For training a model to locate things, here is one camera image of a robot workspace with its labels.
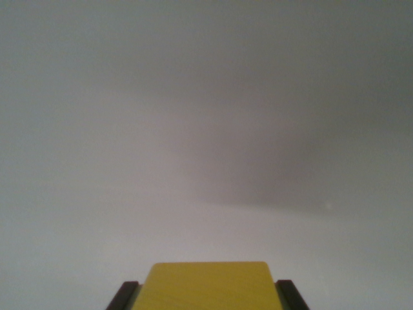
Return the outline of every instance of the white wall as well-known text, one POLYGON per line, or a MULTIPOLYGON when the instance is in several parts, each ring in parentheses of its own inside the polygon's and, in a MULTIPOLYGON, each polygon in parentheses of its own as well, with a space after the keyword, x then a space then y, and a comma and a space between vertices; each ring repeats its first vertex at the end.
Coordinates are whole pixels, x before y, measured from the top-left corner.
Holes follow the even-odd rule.
POLYGON ((0 307, 264 260, 413 304, 413 6, 2 1, 0 307))

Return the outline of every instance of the gray wall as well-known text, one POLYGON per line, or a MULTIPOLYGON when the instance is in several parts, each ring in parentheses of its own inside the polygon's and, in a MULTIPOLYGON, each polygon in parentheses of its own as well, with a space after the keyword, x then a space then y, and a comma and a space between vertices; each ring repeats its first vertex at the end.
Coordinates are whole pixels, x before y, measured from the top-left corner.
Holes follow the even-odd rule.
POLYGON ((413 5, 1 1, 0 307, 263 260, 413 304, 413 5))

